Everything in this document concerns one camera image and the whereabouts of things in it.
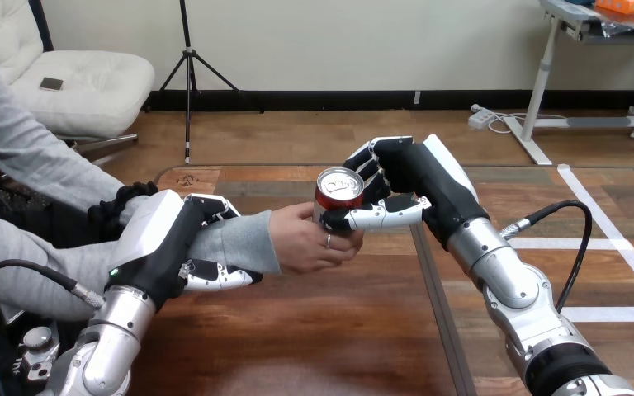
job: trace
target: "smartphone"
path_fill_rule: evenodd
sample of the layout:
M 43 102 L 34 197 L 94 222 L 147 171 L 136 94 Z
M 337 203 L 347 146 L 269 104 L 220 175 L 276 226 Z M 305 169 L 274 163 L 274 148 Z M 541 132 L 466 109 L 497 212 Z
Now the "smartphone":
M 64 84 L 64 81 L 62 80 L 58 80 L 57 78 L 45 77 L 40 83 L 40 89 L 44 89 L 46 91 L 61 91 L 62 84 Z

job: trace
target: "person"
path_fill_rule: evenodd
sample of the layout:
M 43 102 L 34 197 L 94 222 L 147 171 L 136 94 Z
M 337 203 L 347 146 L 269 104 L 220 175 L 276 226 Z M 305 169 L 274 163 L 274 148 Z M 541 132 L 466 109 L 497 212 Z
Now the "person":
M 114 200 L 123 187 L 38 123 L 16 103 L 1 78 L 0 170 L 79 214 L 101 201 Z M 129 200 L 120 222 L 129 221 L 146 198 Z M 326 248 L 327 232 L 308 220 L 312 210 L 312 203 L 304 203 L 212 224 L 195 237 L 189 256 L 261 273 L 306 273 L 353 259 L 363 233 L 333 235 Z M 108 262 L 115 248 L 116 242 L 57 248 L 0 218 L 0 261 L 17 258 L 48 266 L 99 294 L 108 279 Z M 23 268 L 0 270 L 0 303 L 62 320 L 92 315 L 88 306 L 59 285 Z

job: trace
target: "cushion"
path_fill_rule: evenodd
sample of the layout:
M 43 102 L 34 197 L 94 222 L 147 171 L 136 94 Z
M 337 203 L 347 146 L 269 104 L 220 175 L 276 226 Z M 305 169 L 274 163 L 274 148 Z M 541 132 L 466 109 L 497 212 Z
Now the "cushion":
M 37 23 L 27 0 L 0 0 L 0 73 L 16 81 L 42 54 Z
M 63 80 L 62 90 L 39 89 L 45 77 Z M 62 50 L 43 53 L 11 88 L 53 133 L 109 139 L 135 121 L 153 82 L 154 68 L 139 56 Z

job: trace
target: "white wall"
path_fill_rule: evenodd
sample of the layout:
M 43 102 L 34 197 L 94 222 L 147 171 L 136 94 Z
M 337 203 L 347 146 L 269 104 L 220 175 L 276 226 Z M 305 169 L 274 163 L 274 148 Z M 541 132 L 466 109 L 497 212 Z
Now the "white wall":
M 154 89 L 184 47 L 173 0 L 43 4 L 56 49 L 143 56 L 156 69 Z M 535 0 L 187 0 L 187 8 L 193 46 L 244 90 L 531 89 L 549 30 Z M 563 36 L 557 56 L 550 89 L 634 89 L 634 47 Z M 170 88 L 185 88 L 184 73 Z M 225 88 L 198 74 L 202 88 Z

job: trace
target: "can lid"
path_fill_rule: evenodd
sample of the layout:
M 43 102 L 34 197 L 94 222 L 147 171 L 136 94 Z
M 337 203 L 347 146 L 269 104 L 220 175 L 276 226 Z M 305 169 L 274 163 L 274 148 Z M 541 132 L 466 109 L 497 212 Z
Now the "can lid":
M 334 200 L 352 200 L 363 193 L 363 179 L 345 167 L 331 167 L 320 173 L 317 187 Z

